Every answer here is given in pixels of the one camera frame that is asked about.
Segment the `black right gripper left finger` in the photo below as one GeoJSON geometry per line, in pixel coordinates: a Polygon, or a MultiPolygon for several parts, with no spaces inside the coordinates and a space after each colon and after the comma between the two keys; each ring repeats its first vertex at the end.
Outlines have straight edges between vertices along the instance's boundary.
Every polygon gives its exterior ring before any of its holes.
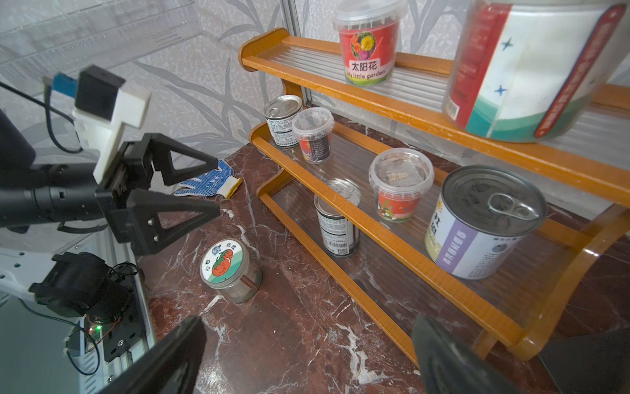
{"type": "Polygon", "coordinates": [[[190,315],[102,393],[192,393],[207,337],[203,320],[190,315]]]}

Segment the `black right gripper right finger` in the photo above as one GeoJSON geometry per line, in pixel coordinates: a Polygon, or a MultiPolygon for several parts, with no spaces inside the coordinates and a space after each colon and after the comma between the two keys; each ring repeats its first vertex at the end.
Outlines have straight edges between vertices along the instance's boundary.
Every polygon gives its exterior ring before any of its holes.
{"type": "Polygon", "coordinates": [[[418,315],[412,343],[428,393],[519,393],[436,319],[418,315]]]}

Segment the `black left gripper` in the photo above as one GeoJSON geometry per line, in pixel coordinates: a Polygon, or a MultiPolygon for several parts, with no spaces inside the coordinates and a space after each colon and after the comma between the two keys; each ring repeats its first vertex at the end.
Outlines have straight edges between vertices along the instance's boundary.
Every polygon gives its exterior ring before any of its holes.
{"type": "Polygon", "coordinates": [[[157,254],[221,215],[211,201],[149,191],[153,166],[173,186],[218,169],[218,159],[157,133],[122,144],[95,198],[116,240],[136,255],[157,254]]]}

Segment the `tomato lid jar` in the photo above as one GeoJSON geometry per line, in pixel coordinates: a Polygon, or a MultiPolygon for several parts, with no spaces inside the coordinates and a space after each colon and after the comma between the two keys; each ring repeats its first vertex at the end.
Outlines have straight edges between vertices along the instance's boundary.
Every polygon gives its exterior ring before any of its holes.
{"type": "Polygon", "coordinates": [[[234,304],[251,299],[261,286],[263,273],[248,249],[226,238],[210,247],[199,266],[200,277],[211,289],[234,304]]]}
{"type": "Polygon", "coordinates": [[[474,136],[566,133],[629,52],[626,1],[474,1],[442,111],[474,136]]]}

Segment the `small red label plastic cup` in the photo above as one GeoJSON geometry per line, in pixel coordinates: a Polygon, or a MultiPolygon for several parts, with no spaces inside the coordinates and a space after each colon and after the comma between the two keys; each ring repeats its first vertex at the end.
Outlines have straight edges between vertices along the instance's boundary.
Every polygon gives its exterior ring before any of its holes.
{"type": "Polygon", "coordinates": [[[367,87],[390,78],[400,22],[408,9],[404,0],[343,1],[338,5],[333,23],[348,84],[367,87]]]}

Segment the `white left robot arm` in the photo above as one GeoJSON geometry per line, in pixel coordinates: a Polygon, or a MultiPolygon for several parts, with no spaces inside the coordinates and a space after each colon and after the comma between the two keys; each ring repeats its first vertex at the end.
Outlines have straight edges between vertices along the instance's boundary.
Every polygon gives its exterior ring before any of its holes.
{"type": "MultiPolygon", "coordinates": [[[[118,150],[103,179],[93,164],[44,164],[7,117],[1,119],[1,225],[25,233],[54,223],[72,232],[75,221],[96,221],[138,256],[157,254],[195,228],[217,218],[215,203],[185,200],[152,191],[156,172],[174,185],[215,170],[218,160],[159,133],[128,141],[118,150]]],[[[65,252],[52,259],[41,280],[24,289],[58,315],[118,318],[131,292],[115,279],[113,268],[97,256],[65,252]]]]}

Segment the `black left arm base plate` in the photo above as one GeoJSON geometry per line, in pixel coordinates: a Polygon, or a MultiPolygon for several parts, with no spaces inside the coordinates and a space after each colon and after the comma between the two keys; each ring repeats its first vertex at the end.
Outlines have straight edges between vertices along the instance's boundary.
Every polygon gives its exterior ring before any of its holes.
{"type": "Polygon", "coordinates": [[[99,345],[106,362],[122,356],[140,340],[146,338],[145,319],[142,314],[139,277],[123,275],[109,279],[108,287],[88,317],[94,323],[107,324],[119,321],[111,336],[99,345]]]}

